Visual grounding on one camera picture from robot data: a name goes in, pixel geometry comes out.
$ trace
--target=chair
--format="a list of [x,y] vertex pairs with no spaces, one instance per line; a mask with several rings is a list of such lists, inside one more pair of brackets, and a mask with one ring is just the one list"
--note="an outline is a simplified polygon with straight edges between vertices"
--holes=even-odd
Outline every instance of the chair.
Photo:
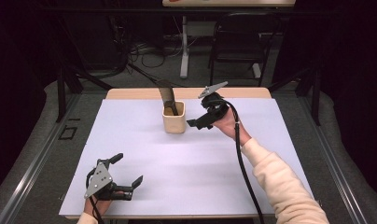
[[261,86],[272,38],[280,25],[280,20],[268,13],[237,12],[221,17],[215,25],[209,57],[210,86],[213,85],[215,62],[250,63],[249,69],[254,63],[261,63],[258,80]]

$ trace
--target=sleeve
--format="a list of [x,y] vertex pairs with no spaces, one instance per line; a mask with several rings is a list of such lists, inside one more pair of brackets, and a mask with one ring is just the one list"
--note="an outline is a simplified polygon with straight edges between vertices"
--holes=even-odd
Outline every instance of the sleeve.
[[95,217],[83,212],[77,224],[98,224],[98,221],[95,219]]
[[253,165],[253,175],[264,189],[277,223],[328,223],[325,212],[300,179],[276,153],[250,139],[242,152]]

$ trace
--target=white table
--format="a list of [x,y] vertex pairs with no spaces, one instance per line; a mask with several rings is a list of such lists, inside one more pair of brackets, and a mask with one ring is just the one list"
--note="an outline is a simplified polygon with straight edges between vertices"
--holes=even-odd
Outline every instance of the white table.
[[[162,0],[165,7],[294,7],[296,0],[178,0],[171,2],[169,0]],[[212,27],[213,22],[206,22],[203,25],[195,22],[194,26],[200,28],[202,35],[212,35],[211,32],[206,32],[209,27]],[[187,17],[183,16],[182,22],[182,64],[180,67],[180,77],[187,78],[189,70],[189,48],[188,48],[188,21]],[[258,64],[254,64],[253,71],[256,77],[260,77],[260,69]]]
[[[202,90],[175,90],[176,100],[186,104],[186,119],[197,119],[205,113],[201,100],[194,99]],[[114,182],[130,186],[140,175],[144,180],[133,193],[132,201],[113,202],[105,218],[256,217],[258,212],[245,186],[234,142],[217,128],[187,127],[182,134],[166,133],[157,91],[110,91],[83,149],[60,215],[80,216],[87,173],[98,159],[122,152],[124,158],[109,168]],[[234,104],[246,129],[263,146],[276,151],[311,192],[278,105],[267,90],[223,88],[218,92]],[[272,215],[246,158],[244,165],[262,213]]]

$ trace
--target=gray carpet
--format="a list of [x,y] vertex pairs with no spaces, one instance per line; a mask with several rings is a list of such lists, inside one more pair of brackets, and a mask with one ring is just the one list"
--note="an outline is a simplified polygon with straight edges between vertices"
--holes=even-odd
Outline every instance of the gray carpet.
[[[133,63],[151,75],[168,78],[179,85],[204,87],[208,84],[209,70],[206,68],[208,50],[209,46],[206,41],[205,43],[199,41],[191,46],[187,79],[181,79],[178,75],[180,71],[180,55],[166,57],[163,64],[156,68],[148,68],[144,64],[157,65],[161,63],[163,59],[159,55],[148,54],[143,63],[141,62],[141,57]],[[264,86],[268,86],[271,83],[272,69],[277,53],[277,48],[272,51]],[[216,76],[225,75],[223,73],[227,69],[230,69],[235,74],[238,72],[238,68],[226,68],[220,65],[216,69]],[[242,76],[248,76],[247,71],[242,70],[242,72]],[[131,71],[131,69],[127,69],[117,76],[105,78],[103,81],[119,88],[154,87],[148,79],[137,72]],[[57,139],[50,146],[47,160],[44,166],[40,167],[41,172],[36,176],[35,183],[32,185],[26,199],[20,204],[21,207],[15,218],[13,218],[13,223],[76,223],[74,220],[58,216],[62,204],[62,199],[60,198],[69,187],[82,148],[90,133],[91,125],[102,99],[105,98],[105,91],[99,87],[87,80],[82,80],[82,83],[85,91],[77,97],[77,103],[73,106],[65,122],[61,124],[70,131],[72,129],[69,128],[77,128],[75,136],[73,139],[63,140],[70,133],[65,132],[62,136],[61,131],[57,133]],[[292,93],[294,87],[295,83],[291,83],[279,92],[273,93],[272,97],[277,100],[281,108],[286,126],[314,196],[323,204],[330,223],[354,223],[346,204],[342,200],[340,190],[336,187],[335,181],[325,163],[319,139],[311,126],[312,121],[305,116],[308,112],[307,108],[302,106],[300,99]],[[30,167],[32,160],[48,141],[49,134],[54,127],[58,112],[56,84],[49,85],[46,88],[46,92],[48,93],[48,101],[42,117],[36,124],[20,157],[0,188],[0,214],[19,185],[26,170]],[[366,220],[368,223],[377,223],[377,194],[367,185],[361,173],[344,150],[332,110],[332,102],[324,94],[321,97],[320,120],[322,123],[321,129],[328,139],[339,165],[342,167],[343,174],[350,183]],[[267,223],[274,223],[274,221],[274,218],[267,219]]]

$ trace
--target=white tabletop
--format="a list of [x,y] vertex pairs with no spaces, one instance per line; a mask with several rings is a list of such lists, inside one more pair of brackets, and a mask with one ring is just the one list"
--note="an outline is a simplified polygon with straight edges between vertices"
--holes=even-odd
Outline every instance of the white tabletop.
[[[246,129],[290,164],[311,192],[277,103],[273,99],[226,100],[234,104]],[[181,101],[186,104],[186,119],[197,119],[206,112],[199,99]],[[114,182],[130,186],[138,176],[143,175],[144,179],[133,193],[133,200],[113,202],[106,217],[257,215],[240,171],[235,143],[217,128],[187,127],[182,134],[166,133],[161,111],[162,100],[103,101],[63,201],[61,216],[80,216],[87,173],[98,159],[108,159],[120,152],[124,158],[109,168]],[[244,165],[263,214],[273,214],[245,157]]]
[[296,0],[162,0],[165,7],[294,7]]

